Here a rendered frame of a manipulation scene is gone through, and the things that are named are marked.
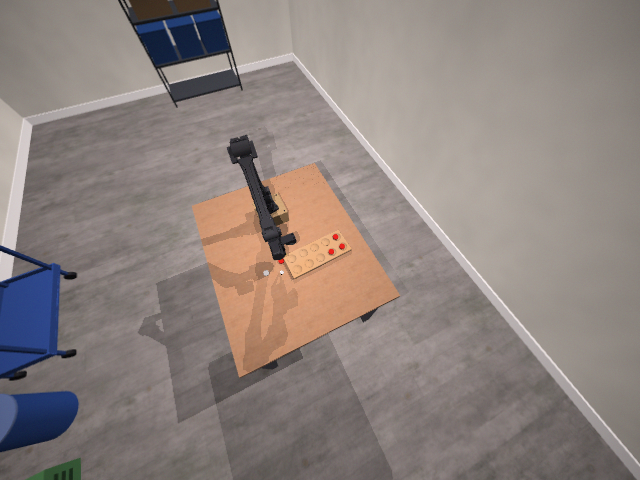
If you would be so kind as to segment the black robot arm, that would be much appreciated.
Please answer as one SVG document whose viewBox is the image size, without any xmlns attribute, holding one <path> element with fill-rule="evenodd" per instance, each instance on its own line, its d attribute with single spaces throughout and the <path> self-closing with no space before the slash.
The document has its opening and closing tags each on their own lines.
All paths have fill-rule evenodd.
<svg viewBox="0 0 640 480">
<path fill-rule="evenodd" d="M 273 201 L 269 187 L 264 187 L 258 176 L 253 159 L 258 158 L 253 141 L 248 136 L 231 138 L 227 147 L 232 164 L 239 163 L 246 178 L 256 211 L 259 215 L 262 236 L 269 243 L 273 260 L 281 260 L 285 257 L 286 245 L 294 245 L 297 241 L 293 233 L 281 237 L 280 227 L 276 227 L 271 214 L 279 209 Z M 240 157 L 240 159 L 237 159 Z M 281 243 L 281 244 L 280 244 Z"/>
</svg>

